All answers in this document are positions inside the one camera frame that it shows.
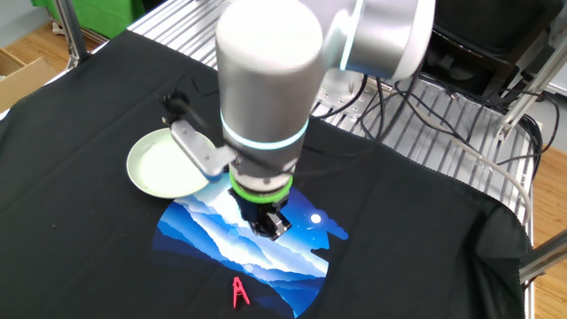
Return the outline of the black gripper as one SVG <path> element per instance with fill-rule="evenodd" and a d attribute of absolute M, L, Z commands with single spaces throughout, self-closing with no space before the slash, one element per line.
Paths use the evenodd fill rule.
<path fill-rule="evenodd" d="M 239 195 L 234 188 L 229 194 L 235 199 L 244 220 L 255 235 L 263 235 L 272 241 L 276 241 L 291 228 L 291 223 L 281 213 L 281 209 L 287 205 L 288 195 L 270 202 L 254 203 Z"/>

